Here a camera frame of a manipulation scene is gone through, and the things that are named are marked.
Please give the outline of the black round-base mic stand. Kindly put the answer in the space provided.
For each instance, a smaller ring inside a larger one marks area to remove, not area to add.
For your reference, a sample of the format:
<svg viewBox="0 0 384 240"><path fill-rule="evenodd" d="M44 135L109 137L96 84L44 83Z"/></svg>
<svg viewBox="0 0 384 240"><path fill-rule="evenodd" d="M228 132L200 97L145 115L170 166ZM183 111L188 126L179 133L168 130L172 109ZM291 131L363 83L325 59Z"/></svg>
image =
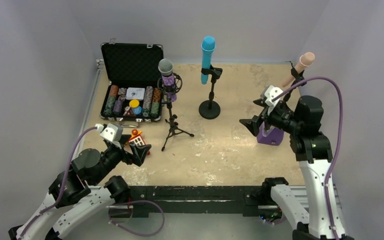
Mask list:
<svg viewBox="0 0 384 240"><path fill-rule="evenodd" d="M215 84L217 83L217 80L221 77L223 73L223 69L210 65L209 68L202 68L201 73L204 74L205 77L211 75L211 90L208 95L208 100L203 101L199 105L198 112L202 118L207 120L213 120L216 119L221 113L220 105L214 100L214 88Z"/></svg>
<svg viewBox="0 0 384 240"><path fill-rule="evenodd" d="M292 77L292 80L288 80L287 83L286 83L286 87L291 87L293 85L295 85L296 83L304 80L304 72L305 70L303 69L301 72L298 72L297 69L295 67L292 67L291 70L290 70L290 76ZM289 91L287 92L284 96L283 96L283 99L282 101L287 103L289 101L289 99L291 98L291 95L292 95L292 91Z"/></svg>

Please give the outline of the pink toy microphone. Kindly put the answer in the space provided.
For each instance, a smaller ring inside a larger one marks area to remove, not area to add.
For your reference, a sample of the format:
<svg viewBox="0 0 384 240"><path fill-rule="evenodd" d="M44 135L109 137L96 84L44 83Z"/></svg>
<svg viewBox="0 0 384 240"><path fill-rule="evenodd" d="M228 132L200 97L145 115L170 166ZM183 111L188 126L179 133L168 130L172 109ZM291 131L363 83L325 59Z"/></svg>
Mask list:
<svg viewBox="0 0 384 240"><path fill-rule="evenodd" d="M292 67L290 70L290 74L288 77L283 81L282 87L285 88L289 84L291 84L293 81L298 79L300 77L300 74L309 66L312 65L312 63L315 61L316 56L313 52L306 52L303 55L300 56L298 62L295 66Z"/></svg>

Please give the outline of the blue toy microphone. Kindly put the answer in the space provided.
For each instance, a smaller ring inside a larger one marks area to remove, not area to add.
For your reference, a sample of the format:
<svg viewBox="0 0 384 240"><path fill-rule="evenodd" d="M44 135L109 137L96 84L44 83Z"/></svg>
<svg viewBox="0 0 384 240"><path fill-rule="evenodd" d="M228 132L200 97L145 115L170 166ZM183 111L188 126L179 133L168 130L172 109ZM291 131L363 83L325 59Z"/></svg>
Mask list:
<svg viewBox="0 0 384 240"><path fill-rule="evenodd" d="M216 39L213 36L205 36L201 43L202 60L201 69L209 69L211 66L212 55L216 49Z"/></svg>

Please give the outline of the purple glitter microphone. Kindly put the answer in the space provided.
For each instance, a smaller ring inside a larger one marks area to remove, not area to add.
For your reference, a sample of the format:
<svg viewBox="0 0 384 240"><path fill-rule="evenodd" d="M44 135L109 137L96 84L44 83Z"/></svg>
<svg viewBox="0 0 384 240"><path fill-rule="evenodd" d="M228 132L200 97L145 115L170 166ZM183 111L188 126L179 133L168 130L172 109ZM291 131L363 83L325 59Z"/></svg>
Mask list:
<svg viewBox="0 0 384 240"><path fill-rule="evenodd" d="M175 102L177 100L177 85L173 74L173 67L173 63L167 58L161 59L158 63L158 70L161 73L162 79L162 87L167 95L167 100L170 102Z"/></svg>

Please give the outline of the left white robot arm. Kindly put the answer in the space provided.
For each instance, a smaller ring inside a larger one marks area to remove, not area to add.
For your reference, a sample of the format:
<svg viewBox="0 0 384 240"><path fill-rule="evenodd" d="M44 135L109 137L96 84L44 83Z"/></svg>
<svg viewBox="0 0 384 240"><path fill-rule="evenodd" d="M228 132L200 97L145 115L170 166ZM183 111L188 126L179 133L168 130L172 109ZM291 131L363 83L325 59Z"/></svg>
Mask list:
<svg viewBox="0 0 384 240"><path fill-rule="evenodd" d="M83 150L48 188L42 204L23 225L9 229L12 240L62 240L86 219L112 204L131 200L131 188L120 176L112 176L104 186L97 185L117 166L141 166L150 144L130 143L131 152L106 142L107 149Z"/></svg>

